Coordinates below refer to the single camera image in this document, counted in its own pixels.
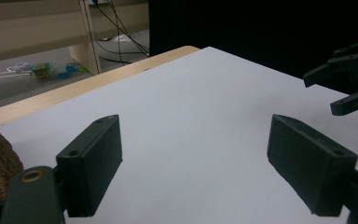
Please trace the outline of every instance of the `dark wall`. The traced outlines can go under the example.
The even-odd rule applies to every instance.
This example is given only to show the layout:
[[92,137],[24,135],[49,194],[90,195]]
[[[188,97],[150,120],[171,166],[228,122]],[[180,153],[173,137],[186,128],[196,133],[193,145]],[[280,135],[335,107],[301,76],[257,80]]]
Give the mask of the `dark wall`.
[[151,55],[211,46],[299,78],[358,43],[358,1],[149,0],[149,14]]

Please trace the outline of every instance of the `cable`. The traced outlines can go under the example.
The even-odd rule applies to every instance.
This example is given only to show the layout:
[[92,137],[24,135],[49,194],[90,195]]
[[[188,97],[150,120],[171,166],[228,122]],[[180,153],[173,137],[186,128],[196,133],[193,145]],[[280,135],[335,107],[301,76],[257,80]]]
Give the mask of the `cable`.
[[[110,20],[116,27],[119,31],[121,31],[122,33],[124,33],[130,40],[132,40],[132,42],[135,44],[135,46],[146,56],[148,57],[148,48],[145,47],[145,46],[142,46],[140,45],[137,41],[135,41],[131,36],[130,34],[127,32],[127,30],[123,30],[121,29],[118,24],[114,23],[102,10],[101,8],[99,7],[98,3],[96,3],[96,0],[93,0],[94,3],[95,3],[95,6],[98,8],[98,10],[108,19]],[[116,13],[116,10],[114,8],[114,5],[113,3],[109,0],[109,3],[110,3],[110,7],[114,10],[116,16],[117,16],[117,13]]]
[[117,42],[117,45],[118,45],[118,57],[120,58],[120,61],[121,61],[121,64],[122,65],[124,65],[124,63],[123,63],[123,59],[122,59],[122,57],[121,57],[121,46],[120,46],[120,30],[118,29],[118,15],[117,15],[117,13],[116,13],[116,11],[115,10],[113,10],[114,11],[114,13],[115,13],[115,19],[116,19],[116,24],[117,24],[117,38],[118,38],[118,42]]
[[109,49],[104,48],[104,47],[101,45],[100,42],[98,42],[98,41],[96,41],[96,42],[97,42],[97,44],[101,47],[101,49],[103,49],[103,50],[105,50],[106,52],[109,52],[109,53],[114,53],[114,54],[143,54],[143,52],[140,52],[140,51],[138,51],[138,52],[114,52],[114,51],[111,51],[111,50],[109,50]]

